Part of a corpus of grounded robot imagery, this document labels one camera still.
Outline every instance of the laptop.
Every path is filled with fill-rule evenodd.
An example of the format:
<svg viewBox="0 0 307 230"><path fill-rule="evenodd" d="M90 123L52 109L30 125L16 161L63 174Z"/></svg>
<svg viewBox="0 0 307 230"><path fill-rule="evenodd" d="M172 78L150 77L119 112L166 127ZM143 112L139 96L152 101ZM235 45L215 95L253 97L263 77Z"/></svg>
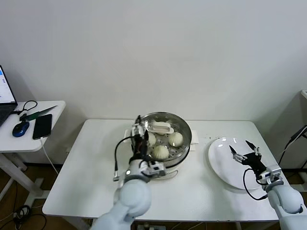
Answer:
<svg viewBox="0 0 307 230"><path fill-rule="evenodd" d="M17 106L16 99L0 65L0 126Z"/></svg>

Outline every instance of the black wire bundle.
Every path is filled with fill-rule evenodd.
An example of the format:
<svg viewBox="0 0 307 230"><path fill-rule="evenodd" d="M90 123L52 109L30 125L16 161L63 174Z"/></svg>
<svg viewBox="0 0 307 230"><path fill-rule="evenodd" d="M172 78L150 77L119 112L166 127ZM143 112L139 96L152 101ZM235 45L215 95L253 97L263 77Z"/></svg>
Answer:
<svg viewBox="0 0 307 230"><path fill-rule="evenodd" d="M0 230L3 229L6 225L8 225L11 222L15 223L15 229L20 230L22 227L22 224L27 222L31 217L33 216L42 216L45 219L44 226L41 230L43 230L47 224L47 218L43 214L33 214L31 215L31 208L28 205L23 205L15 210L16 206L16 200L17 200L17 194L18 194L18 184L16 182L16 194L15 194L15 200L14 200L14 206L13 206L13 213L14 217L10 221L6 222L4 225L1 226Z"/></svg>
<svg viewBox="0 0 307 230"><path fill-rule="evenodd" d="M255 198L255 197L248 191L248 189L247 189L247 187L246 187L246 184L245 184L245 175L246 175L246 172L249 171L249 170L252 170L252 169L251 169L251 168L246 169L246 170L244 171L244 174L243 174L243 185L244 185L244 188L245 188L246 192L247 192L248 195L249 195L251 198L253 198L254 200L264 200L264 199L266 199L266 198L268 197L268 195L264 195L264 196L262 196L262 197L260 197L260 198ZM260 185L266 185L266 184L262 184L262 183L258 182L257 179L256 179L256 182L257 182L258 184L260 184Z"/></svg>

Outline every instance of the white wall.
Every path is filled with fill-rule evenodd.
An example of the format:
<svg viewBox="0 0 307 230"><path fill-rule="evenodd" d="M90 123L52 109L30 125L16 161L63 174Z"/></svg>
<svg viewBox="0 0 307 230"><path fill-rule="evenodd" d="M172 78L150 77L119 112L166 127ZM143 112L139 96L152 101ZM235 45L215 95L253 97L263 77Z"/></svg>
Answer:
<svg viewBox="0 0 307 230"><path fill-rule="evenodd" d="M85 119L152 111L254 121L277 154L303 125L306 8L303 0L3 0L0 63L19 100L66 101L49 141L55 162Z"/></svg>

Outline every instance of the white plate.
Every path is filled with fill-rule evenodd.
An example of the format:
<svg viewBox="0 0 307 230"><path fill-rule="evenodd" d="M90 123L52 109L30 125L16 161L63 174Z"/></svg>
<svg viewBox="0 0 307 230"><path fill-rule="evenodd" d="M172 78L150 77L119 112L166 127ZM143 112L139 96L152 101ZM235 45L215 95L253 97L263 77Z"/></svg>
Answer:
<svg viewBox="0 0 307 230"><path fill-rule="evenodd" d="M214 141L209 147L208 157L210 165L224 182L233 187L245 189L243 185L243 173L245 169L250 167L242 165L233 159L229 145L241 155L253 152L243 139L220 138ZM256 176L253 171L246 173L245 183L247 189L257 189L260 187L256 182Z"/></svg>

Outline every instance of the white cable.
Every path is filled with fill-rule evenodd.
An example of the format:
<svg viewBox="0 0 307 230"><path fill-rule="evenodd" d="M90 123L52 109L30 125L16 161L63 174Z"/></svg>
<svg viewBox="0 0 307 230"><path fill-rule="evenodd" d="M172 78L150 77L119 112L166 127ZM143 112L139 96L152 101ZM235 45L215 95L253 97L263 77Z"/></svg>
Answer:
<svg viewBox="0 0 307 230"><path fill-rule="evenodd" d="M44 206L44 205L40 205L40 206L35 206L35 207L32 207L32 208L39 208L39 207L42 207L42 206Z"/></svg>
<svg viewBox="0 0 307 230"><path fill-rule="evenodd" d="M171 230L174 230L174 229L175 229L175 227L179 226L180 224L182 224L182 222L180 222L180 223L176 224L174 227L172 227L172 228L171 228Z"/></svg>
<svg viewBox="0 0 307 230"><path fill-rule="evenodd" d="M3 221L3 220L5 220L5 219L7 219L7 218L9 218L11 215L13 215L13 213L11 213L10 215L8 215L6 218L0 219L0 222Z"/></svg>
<svg viewBox="0 0 307 230"><path fill-rule="evenodd" d="M307 129L307 126L302 130L302 132L300 132L299 135L297 135L297 137L296 137L293 141L290 142L290 144L289 144L280 154L278 154L278 158L280 157L280 155L282 155L284 152L286 152L286 150L290 147L290 145L292 145L292 144L301 136L301 134L302 134L306 129Z"/></svg>
<svg viewBox="0 0 307 230"><path fill-rule="evenodd" d="M193 226L192 228L189 228L188 230L191 230L191 229L193 229L193 228L196 228L197 226L201 225L202 223L199 223L199 224Z"/></svg>
<svg viewBox="0 0 307 230"><path fill-rule="evenodd" d="M56 169L56 167L54 167L54 165L53 165L52 161L50 160L50 158L49 158L49 156L48 156L48 154L47 154L47 152L46 152L46 149L45 149L45 147L44 147L44 144L43 144L42 138L40 138L40 143L42 144L42 147L43 147L43 150L44 150L44 153L45 153L46 157L48 158L48 160L49 160L50 164L52 165L52 167L53 167L54 171L56 171L56 173L57 173L57 175L58 175L58 174L59 174L59 172L58 172L58 170Z"/></svg>

